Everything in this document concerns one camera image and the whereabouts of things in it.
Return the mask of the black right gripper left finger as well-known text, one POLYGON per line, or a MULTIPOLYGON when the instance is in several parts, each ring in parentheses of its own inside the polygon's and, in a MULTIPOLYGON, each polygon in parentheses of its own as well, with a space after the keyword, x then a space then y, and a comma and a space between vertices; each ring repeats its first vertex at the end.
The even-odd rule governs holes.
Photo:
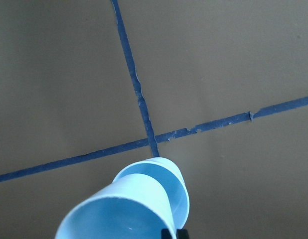
POLYGON ((170 232, 168 229, 161 230, 161 239, 170 239, 170 232))

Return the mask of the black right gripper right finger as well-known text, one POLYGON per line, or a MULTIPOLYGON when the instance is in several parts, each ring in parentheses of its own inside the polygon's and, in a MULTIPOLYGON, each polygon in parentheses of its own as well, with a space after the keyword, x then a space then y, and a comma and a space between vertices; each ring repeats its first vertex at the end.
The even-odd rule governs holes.
POLYGON ((177 229, 176 231, 177 239, 189 239, 189 233, 187 229, 177 229))

